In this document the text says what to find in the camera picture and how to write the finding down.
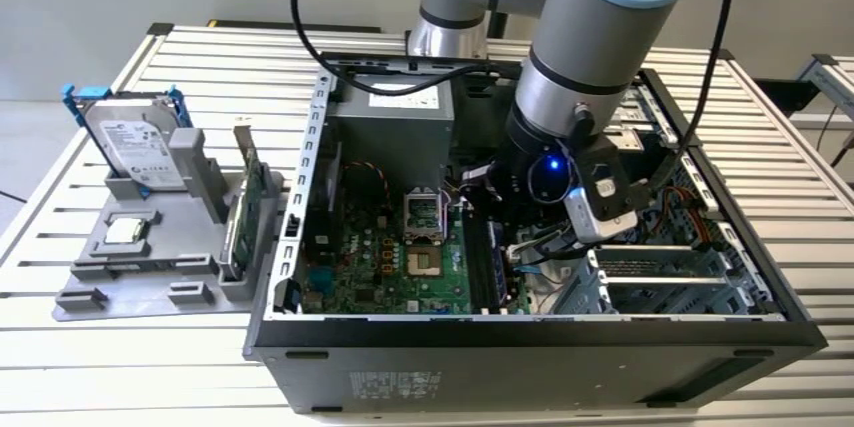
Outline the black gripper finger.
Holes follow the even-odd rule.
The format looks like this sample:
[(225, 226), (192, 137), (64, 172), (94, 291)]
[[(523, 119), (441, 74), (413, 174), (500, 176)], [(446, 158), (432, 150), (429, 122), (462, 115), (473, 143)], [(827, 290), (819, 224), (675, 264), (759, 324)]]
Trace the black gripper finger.
[(465, 170), (460, 179), (460, 192), (473, 212), (491, 221), (501, 220), (501, 198), (489, 181), (489, 166)]

